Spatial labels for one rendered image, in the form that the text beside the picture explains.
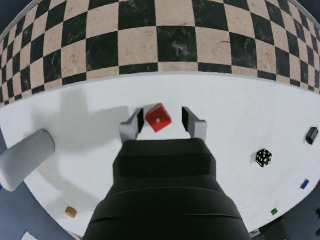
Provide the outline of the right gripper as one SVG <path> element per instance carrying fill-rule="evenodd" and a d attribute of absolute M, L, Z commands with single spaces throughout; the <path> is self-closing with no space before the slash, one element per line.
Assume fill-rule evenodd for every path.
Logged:
<path fill-rule="evenodd" d="M 317 206 L 315 205 L 315 207 L 317 208 Z M 317 210 L 312 209 L 315 213 L 317 213 L 317 215 L 319 216 L 317 219 L 320 220 L 320 208 L 318 207 Z"/>

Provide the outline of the red die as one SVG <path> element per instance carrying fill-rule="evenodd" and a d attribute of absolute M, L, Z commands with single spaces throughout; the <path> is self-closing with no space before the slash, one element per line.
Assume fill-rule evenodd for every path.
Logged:
<path fill-rule="evenodd" d="M 146 112 L 144 118 L 155 133 L 172 123 L 171 116 L 166 111 L 162 103 L 159 103 L 151 110 Z"/>

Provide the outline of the green die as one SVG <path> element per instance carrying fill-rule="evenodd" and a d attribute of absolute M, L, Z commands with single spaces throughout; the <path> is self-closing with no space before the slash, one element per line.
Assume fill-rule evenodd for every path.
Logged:
<path fill-rule="evenodd" d="M 271 214 L 274 216 L 277 212 L 278 212 L 278 210 L 277 210 L 276 208 L 274 208 L 274 209 L 271 211 Z"/>

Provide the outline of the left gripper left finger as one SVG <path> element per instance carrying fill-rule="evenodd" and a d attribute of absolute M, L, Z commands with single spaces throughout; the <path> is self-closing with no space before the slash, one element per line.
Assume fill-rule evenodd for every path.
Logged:
<path fill-rule="evenodd" d="M 121 122 L 118 126 L 122 145 L 127 140 L 137 139 L 144 126 L 143 108 L 137 108 L 126 122 Z"/>

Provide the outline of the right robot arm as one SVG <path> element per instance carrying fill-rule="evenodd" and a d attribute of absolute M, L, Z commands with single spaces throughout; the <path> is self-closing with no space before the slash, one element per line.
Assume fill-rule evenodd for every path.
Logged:
<path fill-rule="evenodd" d="M 286 230 L 288 230 L 283 221 L 277 223 L 271 229 L 263 234 L 265 240 L 291 240 Z M 283 233 L 284 232 L 284 233 Z M 316 237 L 320 236 L 320 230 L 316 231 Z"/>

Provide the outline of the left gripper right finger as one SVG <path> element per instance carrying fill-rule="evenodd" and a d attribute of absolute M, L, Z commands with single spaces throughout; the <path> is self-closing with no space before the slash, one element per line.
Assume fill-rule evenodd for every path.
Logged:
<path fill-rule="evenodd" d="M 207 121 L 205 119 L 199 119 L 187 106 L 182 106 L 181 122 L 191 138 L 201 138 L 206 142 Z"/>

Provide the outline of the white bottle with blue cap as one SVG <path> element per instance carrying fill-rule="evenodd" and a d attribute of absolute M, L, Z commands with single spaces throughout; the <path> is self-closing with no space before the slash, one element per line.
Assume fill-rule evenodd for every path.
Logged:
<path fill-rule="evenodd" d="M 55 152 L 50 134 L 39 129 L 0 154 L 0 190 L 14 191 L 40 164 Z"/>

